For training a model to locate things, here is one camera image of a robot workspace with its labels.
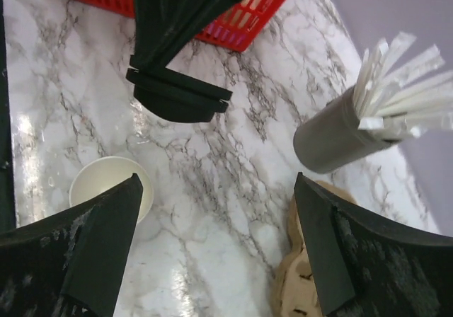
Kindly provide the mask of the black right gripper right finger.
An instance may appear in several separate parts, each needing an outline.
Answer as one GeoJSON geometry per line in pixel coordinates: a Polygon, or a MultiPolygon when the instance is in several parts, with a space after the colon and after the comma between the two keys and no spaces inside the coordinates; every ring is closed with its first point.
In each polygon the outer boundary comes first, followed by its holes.
{"type": "Polygon", "coordinates": [[[303,173],[294,196],[323,315],[452,315],[451,237],[387,219],[303,173]]]}

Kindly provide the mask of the brown paper coffee cup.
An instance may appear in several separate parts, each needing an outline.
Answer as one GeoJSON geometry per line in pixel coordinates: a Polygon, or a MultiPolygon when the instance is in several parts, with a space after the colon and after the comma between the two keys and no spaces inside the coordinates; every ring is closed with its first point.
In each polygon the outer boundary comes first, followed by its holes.
{"type": "Polygon", "coordinates": [[[137,174],[143,187],[137,218],[139,224],[149,213],[154,201],[154,187],[147,172],[136,162],[121,156],[106,156],[84,166],[69,189],[69,206],[73,207],[104,193],[137,174]]]}

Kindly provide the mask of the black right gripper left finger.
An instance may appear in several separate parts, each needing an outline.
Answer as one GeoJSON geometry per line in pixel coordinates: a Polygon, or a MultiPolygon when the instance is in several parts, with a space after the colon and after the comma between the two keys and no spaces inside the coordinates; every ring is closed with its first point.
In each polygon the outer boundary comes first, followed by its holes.
{"type": "Polygon", "coordinates": [[[98,196],[1,234],[2,316],[112,316],[143,186],[98,196]]]}

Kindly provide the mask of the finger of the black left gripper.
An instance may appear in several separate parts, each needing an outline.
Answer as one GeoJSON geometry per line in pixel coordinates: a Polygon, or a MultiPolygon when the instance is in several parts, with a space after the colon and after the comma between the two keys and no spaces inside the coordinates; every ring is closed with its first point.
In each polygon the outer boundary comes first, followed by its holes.
{"type": "Polygon", "coordinates": [[[135,46],[130,69],[166,66],[181,48],[242,0],[134,0],[135,46]]]}

